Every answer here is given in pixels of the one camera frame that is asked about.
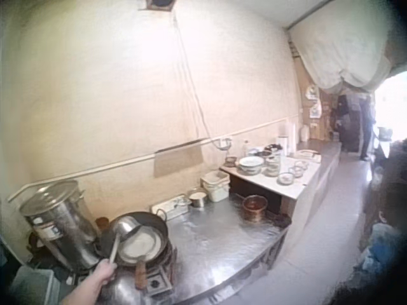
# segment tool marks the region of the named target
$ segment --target white curtain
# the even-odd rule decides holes
[[[385,3],[336,0],[290,30],[315,84],[338,92],[345,81],[374,91],[390,72],[384,57],[391,17]]]

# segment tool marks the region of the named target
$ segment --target pot lid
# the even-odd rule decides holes
[[[78,188],[75,180],[61,181],[50,186],[42,187],[20,207],[23,216],[41,214],[66,200]]]

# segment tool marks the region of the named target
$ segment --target electrical socket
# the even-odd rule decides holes
[[[228,151],[231,147],[232,137],[220,138],[220,139],[217,139],[216,142],[217,142],[217,147],[221,151]]]

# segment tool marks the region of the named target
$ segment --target stove knob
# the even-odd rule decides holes
[[[151,282],[151,286],[152,286],[153,288],[157,288],[158,286],[160,286],[160,282],[157,281],[157,280],[153,280],[153,281]]]

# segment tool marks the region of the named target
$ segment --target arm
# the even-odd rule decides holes
[[[78,287],[62,300],[61,305],[94,305],[100,290],[112,277],[116,264],[102,260],[95,272],[88,276]]]

